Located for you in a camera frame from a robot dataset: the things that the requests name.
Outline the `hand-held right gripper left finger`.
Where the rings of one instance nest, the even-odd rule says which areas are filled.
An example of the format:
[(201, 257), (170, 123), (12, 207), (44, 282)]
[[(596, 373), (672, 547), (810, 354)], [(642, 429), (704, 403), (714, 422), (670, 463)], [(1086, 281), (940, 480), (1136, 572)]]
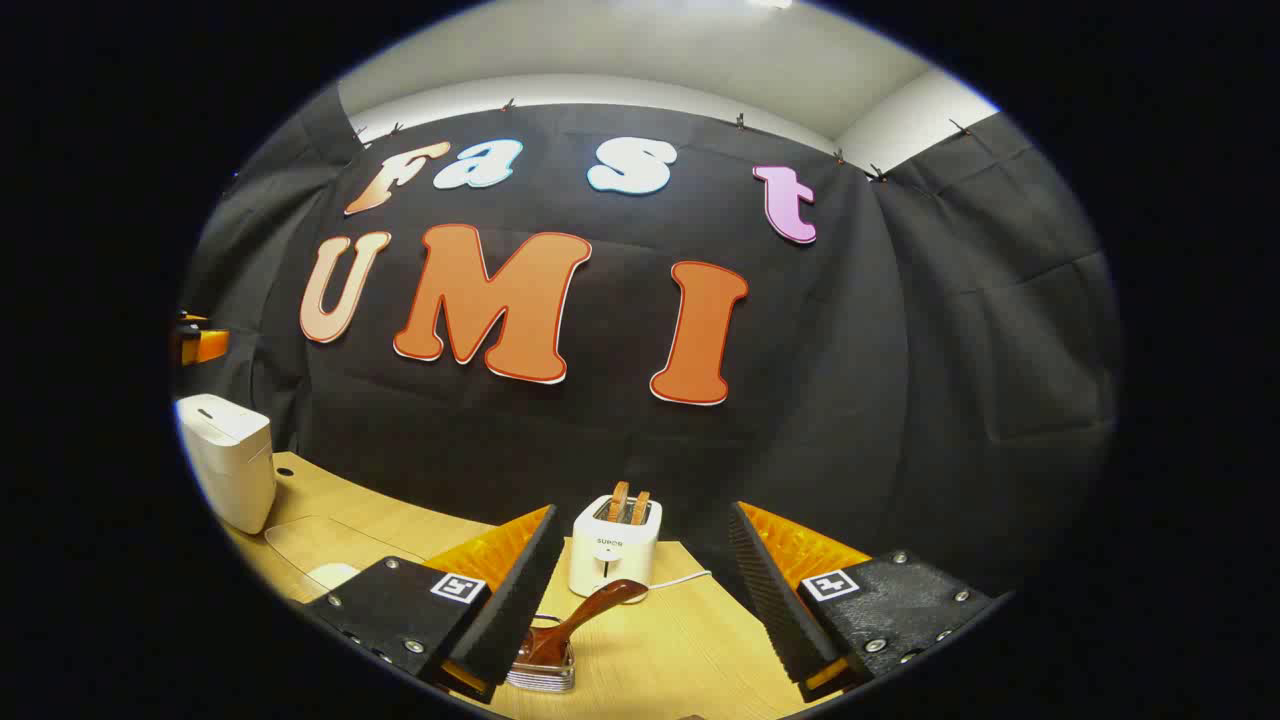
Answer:
[(426, 561), (379, 557), (303, 603), (303, 615), (416, 682), (489, 703), (562, 547), (557, 509), (547, 505)]

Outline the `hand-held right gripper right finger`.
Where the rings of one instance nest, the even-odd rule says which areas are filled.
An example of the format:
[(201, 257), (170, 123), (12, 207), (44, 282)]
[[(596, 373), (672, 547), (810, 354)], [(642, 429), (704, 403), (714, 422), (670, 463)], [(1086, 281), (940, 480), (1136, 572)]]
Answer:
[(996, 605), (910, 550), (864, 553), (751, 503), (732, 503), (728, 533), (753, 612), (806, 702), (896, 673)]

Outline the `brown wooden spoon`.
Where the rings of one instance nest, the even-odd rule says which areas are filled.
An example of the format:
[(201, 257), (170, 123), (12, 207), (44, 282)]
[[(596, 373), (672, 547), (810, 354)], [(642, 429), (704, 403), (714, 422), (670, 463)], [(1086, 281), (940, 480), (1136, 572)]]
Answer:
[(550, 667), (564, 665), (573, 633), (594, 618), (645, 594), (650, 588), (630, 579), (616, 579), (586, 597), (570, 616), (554, 626), (531, 626), (518, 648), (516, 662)]

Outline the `white rice cooker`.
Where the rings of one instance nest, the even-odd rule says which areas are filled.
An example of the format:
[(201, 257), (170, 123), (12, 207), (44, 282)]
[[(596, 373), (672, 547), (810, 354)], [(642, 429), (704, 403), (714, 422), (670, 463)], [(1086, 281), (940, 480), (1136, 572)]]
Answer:
[(261, 533), (276, 497), (269, 419), (216, 395), (178, 398), (175, 418), (212, 511), (237, 530)]

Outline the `white toaster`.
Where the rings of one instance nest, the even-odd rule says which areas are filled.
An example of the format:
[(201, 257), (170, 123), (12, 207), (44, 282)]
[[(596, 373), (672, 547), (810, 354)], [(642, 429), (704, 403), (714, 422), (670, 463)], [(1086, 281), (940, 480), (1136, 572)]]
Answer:
[(616, 579), (652, 584), (662, 503), (646, 502), (643, 520), (632, 523), (637, 502), (627, 498), (618, 521), (608, 519), (612, 497), (602, 495), (575, 519), (570, 542), (568, 588), (588, 597)]

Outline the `clear plastic container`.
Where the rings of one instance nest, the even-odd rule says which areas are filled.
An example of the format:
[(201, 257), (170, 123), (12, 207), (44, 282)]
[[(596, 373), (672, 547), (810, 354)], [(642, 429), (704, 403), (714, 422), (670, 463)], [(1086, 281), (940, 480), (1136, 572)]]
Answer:
[(291, 571), (284, 594), (298, 601), (311, 601), (325, 591), (310, 580), (305, 573), (326, 562), (346, 562), (365, 571), (383, 564), (388, 557), (394, 564), (421, 564), (422, 557), (357, 530), (337, 519), (305, 516), (276, 524), (262, 533), (270, 551)]

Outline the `black backdrop cloth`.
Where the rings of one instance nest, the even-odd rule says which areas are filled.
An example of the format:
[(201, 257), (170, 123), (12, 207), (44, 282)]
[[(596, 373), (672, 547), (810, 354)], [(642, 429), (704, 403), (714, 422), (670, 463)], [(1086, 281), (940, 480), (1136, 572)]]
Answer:
[[(422, 234), (477, 229), (490, 272), (586, 240), (567, 377), (398, 355)], [(662, 534), (746, 591), (746, 501), (998, 596), (1100, 477), (1120, 324), (1100, 240), (1001, 115), (869, 182), (803, 143), (653, 108), (452, 117), (360, 145), (335, 91), (248, 161), (180, 306), (230, 332), (180, 396), (266, 415), (275, 446), (404, 502), (563, 527), (628, 480)]]

